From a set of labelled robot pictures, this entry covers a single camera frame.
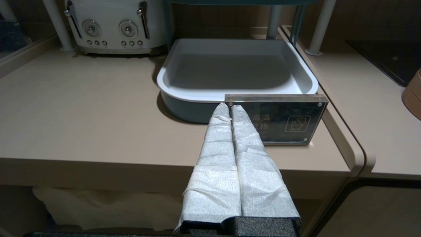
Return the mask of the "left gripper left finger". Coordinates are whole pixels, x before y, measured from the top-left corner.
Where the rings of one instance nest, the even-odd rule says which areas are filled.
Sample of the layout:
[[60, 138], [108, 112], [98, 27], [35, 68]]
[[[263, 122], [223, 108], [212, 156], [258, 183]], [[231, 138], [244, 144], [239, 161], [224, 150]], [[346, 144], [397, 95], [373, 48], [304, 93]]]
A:
[[239, 177], [228, 106], [220, 103], [209, 120], [198, 161], [183, 192], [176, 231], [183, 222], [221, 223], [241, 216]]

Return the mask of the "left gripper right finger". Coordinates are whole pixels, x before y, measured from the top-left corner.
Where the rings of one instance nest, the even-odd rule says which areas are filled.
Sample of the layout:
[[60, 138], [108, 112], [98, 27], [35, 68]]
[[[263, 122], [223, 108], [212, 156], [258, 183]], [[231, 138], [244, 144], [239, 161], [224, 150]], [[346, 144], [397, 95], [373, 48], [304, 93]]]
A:
[[280, 170], [246, 111], [234, 105], [231, 118], [242, 215], [300, 219]]

